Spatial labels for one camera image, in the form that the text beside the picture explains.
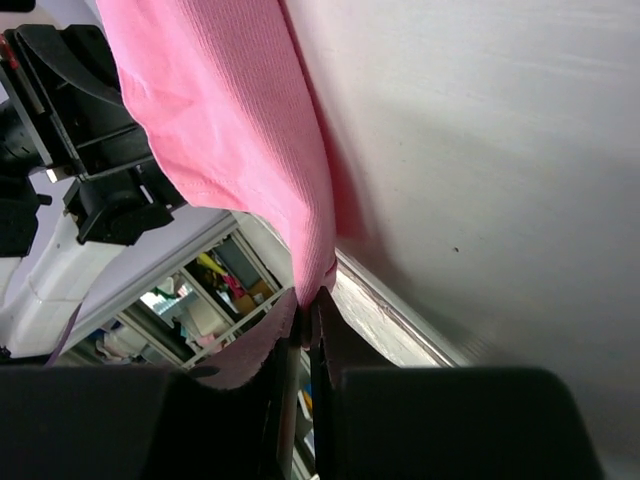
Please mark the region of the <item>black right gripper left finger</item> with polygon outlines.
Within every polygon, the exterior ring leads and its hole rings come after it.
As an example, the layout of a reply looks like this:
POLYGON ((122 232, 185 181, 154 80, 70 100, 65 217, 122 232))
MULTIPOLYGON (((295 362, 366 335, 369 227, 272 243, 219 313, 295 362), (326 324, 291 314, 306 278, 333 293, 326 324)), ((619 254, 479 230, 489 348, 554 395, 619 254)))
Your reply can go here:
POLYGON ((283 294, 197 366, 5 366, 5 479, 286 479, 297 313, 283 294))

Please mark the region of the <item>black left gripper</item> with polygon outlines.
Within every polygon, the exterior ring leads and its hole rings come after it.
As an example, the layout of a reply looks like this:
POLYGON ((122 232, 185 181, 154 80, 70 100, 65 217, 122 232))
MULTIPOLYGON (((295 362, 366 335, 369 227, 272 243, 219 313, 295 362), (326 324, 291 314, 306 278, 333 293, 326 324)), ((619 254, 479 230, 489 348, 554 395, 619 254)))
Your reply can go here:
POLYGON ((124 106, 115 62, 94 25, 21 25, 1 36, 1 242, 32 244, 51 198, 30 177, 73 184, 65 210, 80 243, 133 245, 172 222, 183 197, 124 106))

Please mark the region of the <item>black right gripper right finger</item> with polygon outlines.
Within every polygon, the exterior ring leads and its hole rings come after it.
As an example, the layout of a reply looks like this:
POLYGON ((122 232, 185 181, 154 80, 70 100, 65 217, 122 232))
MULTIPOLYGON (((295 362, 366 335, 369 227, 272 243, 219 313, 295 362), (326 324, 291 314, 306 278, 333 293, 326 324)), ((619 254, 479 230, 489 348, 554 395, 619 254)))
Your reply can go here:
POLYGON ((315 466, 323 479, 600 479, 567 386, 521 367, 399 367, 327 290, 310 309, 315 466))

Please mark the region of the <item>light pink t-shirt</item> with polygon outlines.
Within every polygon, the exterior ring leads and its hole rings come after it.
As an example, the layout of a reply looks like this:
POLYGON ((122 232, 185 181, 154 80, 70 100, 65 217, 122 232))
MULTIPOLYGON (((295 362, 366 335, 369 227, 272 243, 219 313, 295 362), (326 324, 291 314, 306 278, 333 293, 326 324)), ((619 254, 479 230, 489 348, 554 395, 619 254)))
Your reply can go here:
POLYGON ((336 242, 362 227, 278 1, 101 1, 124 104, 195 207, 267 220, 289 248, 298 302, 334 285, 336 242))

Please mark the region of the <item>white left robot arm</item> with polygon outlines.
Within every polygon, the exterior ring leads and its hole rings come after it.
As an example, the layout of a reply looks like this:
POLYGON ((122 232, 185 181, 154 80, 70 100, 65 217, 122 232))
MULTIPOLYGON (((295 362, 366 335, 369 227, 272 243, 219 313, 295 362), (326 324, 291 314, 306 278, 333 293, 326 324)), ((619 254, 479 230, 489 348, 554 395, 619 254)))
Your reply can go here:
POLYGON ((1 303, 1 361, 45 364, 70 334, 91 285, 125 248, 168 225, 183 197, 127 111, 116 65, 94 25, 24 24, 1 36, 1 281, 29 255, 38 210, 32 182, 69 182, 47 245, 1 303))

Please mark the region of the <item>metal storage shelf rack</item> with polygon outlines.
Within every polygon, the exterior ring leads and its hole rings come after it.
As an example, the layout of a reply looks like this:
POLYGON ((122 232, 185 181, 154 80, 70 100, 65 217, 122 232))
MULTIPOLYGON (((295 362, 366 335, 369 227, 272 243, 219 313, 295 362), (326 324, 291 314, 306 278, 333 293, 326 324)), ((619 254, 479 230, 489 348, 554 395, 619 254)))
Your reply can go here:
POLYGON ((293 277, 288 247, 266 220, 234 214, 199 245, 201 252, 189 246, 171 256, 154 281, 82 321, 65 357, 191 370, 274 313, 293 277))

